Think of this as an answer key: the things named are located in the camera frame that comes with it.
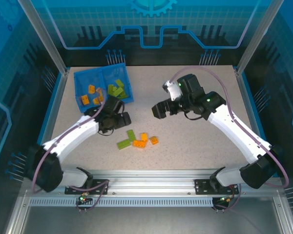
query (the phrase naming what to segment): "table surface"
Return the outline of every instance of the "table surface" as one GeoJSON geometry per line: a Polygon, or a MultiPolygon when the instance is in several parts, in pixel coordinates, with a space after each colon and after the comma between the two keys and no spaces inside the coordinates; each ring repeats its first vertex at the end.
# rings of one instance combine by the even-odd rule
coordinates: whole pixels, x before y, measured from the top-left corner
{"type": "MultiPolygon", "coordinates": [[[[187,170],[220,168],[247,164],[238,148],[215,126],[201,119],[190,121],[182,113],[165,119],[153,117],[152,106],[169,98],[162,85],[184,66],[127,67],[134,102],[125,106],[132,124],[115,130],[111,136],[93,135],[80,144],[65,159],[66,168],[80,166],[87,170],[187,170]],[[150,141],[145,149],[129,146],[118,150],[116,143],[127,139],[127,130],[137,137],[146,132],[157,136],[159,143],[150,141]]],[[[245,105],[232,66],[206,66],[225,83],[233,111],[250,126],[245,105]]],[[[72,67],[63,93],[52,138],[58,136],[81,117],[75,100],[74,72],[92,67],[72,67]]],[[[205,71],[195,74],[206,93],[218,92],[225,97],[218,81],[205,71]]]]}

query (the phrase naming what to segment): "orange lego brick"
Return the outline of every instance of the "orange lego brick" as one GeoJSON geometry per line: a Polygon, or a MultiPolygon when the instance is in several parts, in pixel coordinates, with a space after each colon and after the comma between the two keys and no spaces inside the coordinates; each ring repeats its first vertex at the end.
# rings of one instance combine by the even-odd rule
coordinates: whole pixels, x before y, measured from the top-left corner
{"type": "Polygon", "coordinates": [[[147,133],[141,133],[141,141],[147,142],[147,133]]]}
{"type": "Polygon", "coordinates": [[[95,104],[95,105],[99,105],[100,104],[100,102],[99,102],[99,100],[98,100],[97,97],[93,99],[93,104],[95,104]]]}
{"type": "Polygon", "coordinates": [[[84,105],[88,105],[90,103],[87,95],[82,96],[82,102],[84,105]]]}
{"type": "Polygon", "coordinates": [[[150,141],[151,141],[152,145],[155,145],[155,144],[158,143],[158,139],[157,139],[156,136],[152,136],[152,137],[150,138],[150,141]]]}
{"type": "Polygon", "coordinates": [[[95,92],[96,92],[96,91],[95,91],[95,89],[94,89],[94,86],[90,84],[90,85],[88,86],[88,93],[89,93],[89,94],[94,94],[95,92]]]}
{"type": "Polygon", "coordinates": [[[145,141],[141,141],[141,140],[134,140],[132,143],[132,145],[137,148],[144,148],[146,144],[147,143],[145,141]]]}

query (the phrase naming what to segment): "blue plastic tray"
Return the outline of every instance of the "blue plastic tray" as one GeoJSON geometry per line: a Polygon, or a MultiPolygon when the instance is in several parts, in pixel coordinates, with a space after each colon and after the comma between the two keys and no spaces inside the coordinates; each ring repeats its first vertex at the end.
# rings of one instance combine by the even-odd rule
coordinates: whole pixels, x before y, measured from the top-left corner
{"type": "Polygon", "coordinates": [[[107,93],[107,87],[109,84],[117,86],[115,80],[120,79],[125,85],[125,92],[128,96],[122,99],[124,103],[133,102],[133,95],[131,90],[130,81],[128,78],[126,66],[124,63],[118,63],[110,66],[90,69],[81,72],[74,73],[75,81],[75,97],[81,113],[84,113],[87,109],[96,106],[93,104],[93,99],[98,96],[97,92],[94,94],[88,93],[88,86],[94,85],[95,89],[103,88],[107,93]],[[88,95],[90,104],[84,105],[82,102],[82,96],[88,95]]]}

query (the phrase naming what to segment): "enclosure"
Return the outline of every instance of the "enclosure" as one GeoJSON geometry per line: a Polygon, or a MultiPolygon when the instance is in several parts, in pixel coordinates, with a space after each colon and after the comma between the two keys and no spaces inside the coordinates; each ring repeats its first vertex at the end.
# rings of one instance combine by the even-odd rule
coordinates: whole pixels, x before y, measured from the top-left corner
{"type": "MultiPolygon", "coordinates": [[[[277,170],[269,182],[285,179],[277,170]]],[[[293,0],[0,0],[0,233],[64,232],[293,234],[293,0]],[[128,76],[132,123],[89,137],[63,162],[109,180],[97,207],[80,214],[78,195],[61,186],[33,194],[23,171],[30,146],[83,115],[76,76],[103,67],[95,86],[107,89],[111,65],[128,76]],[[212,209],[221,196],[196,193],[195,180],[247,162],[203,119],[153,117],[152,106],[169,98],[164,82],[193,65],[181,75],[225,98],[197,66],[211,70],[241,121],[281,146],[287,188],[242,184],[224,213],[212,209]],[[130,129],[159,142],[119,150],[130,129]]]]}

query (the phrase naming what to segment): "lime green brick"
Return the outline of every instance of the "lime green brick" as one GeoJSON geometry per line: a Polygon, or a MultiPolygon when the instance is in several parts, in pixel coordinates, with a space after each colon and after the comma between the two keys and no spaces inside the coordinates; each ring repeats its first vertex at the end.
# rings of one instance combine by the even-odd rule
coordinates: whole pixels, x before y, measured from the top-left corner
{"type": "Polygon", "coordinates": [[[119,150],[122,150],[123,148],[126,148],[130,145],[131,145],[131,143],[130,143],[129,139],[126,139],[126,140],[123,140],[123,141],[117,143],[117,147],[119,150]]]}
{"type": "Polygon", "coordinates": [[[113,92],[113,96],[117,97],[119,94],[121,94],[123,92],[123,88],[119,87],[116,89],[116,91],[113,92]]]}
{"type": "Polygon", "coordinates": [[[134,141],[134,140],[136,139],[136,136],[135,136],[133,130],[128,130],[128,131],[127,131],[127,135],[128,135],[128,137],[129,137],[129,140],[130,140],[130,141],[134,141]]]}
{"type": "Polygon", "coordinates": [[[120,79],[117,79],[115,81],[115,83],[119,86],[119,87],[124,87],[124,84],[122,83],[122,81],[120,79]]]}
{"type": "Polygon", "coordinates": [[[109,85],[108,85],[108,88],[107,88],[107,93],[108,93],[108,94],[111,95],[111,94],[113,93],[113,87],[114,87],[114,85],[112,85],[112,84],[109,84],[109,85]]]}

